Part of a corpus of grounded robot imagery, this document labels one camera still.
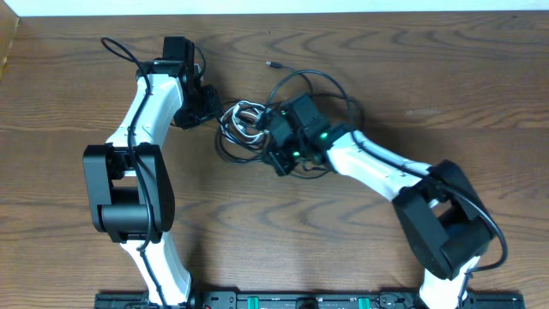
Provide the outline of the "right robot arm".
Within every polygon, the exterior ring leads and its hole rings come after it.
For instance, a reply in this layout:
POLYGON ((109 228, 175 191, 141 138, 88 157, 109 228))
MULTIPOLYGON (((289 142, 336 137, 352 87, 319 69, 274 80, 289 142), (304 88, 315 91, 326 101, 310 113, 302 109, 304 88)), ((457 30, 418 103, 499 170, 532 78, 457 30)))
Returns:
POLYGON ((498 229, 455 163, 407 160, 319 112, 270 110, 256 127, 268 135, 263 159, 279 175, 310 159, 389 200, 425 269, 420 299, 429 308, 464 304, 468 278, 498 229))

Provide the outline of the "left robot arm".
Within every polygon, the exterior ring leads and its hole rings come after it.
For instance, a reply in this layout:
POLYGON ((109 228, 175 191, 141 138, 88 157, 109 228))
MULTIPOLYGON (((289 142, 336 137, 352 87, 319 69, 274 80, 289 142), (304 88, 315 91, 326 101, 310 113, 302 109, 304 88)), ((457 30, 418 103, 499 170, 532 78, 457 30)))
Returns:
POLYGON ((205 69, 184 60, 140 63, 123 122, 82 158, 94 228, 133 259, 148 288, 146 306, 201 303, 172 237, 175 196, 162 148, 171 126, 190 129, 220 115, 205 69))

